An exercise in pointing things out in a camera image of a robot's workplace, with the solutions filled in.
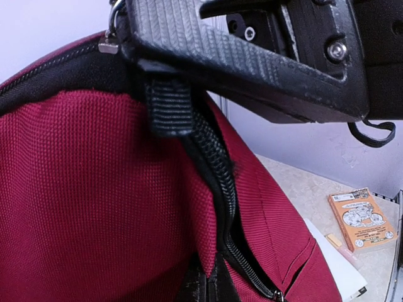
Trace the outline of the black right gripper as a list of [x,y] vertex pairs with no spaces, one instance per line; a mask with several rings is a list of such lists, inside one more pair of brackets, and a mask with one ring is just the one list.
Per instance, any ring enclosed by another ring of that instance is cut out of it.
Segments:
[[402,119],[402,1],[353,2],[370,100],[368,118]]

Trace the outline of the red backpack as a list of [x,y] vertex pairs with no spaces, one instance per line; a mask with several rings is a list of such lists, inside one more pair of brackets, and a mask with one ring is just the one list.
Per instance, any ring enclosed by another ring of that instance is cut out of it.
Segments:
[[234,39],[199,1],[113,1],[106,33],[1,85],[2,301],[340,301],[318,241],[207,94]]

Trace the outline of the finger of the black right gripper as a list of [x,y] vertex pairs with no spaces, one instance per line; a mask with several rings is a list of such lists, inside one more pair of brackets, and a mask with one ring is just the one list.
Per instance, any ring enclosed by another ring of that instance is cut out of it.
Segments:
[[127,1],[140,65],[158,62],[273,123],[361,121],[369,112],[362,67],[341,77],[205,24],[203,1]]

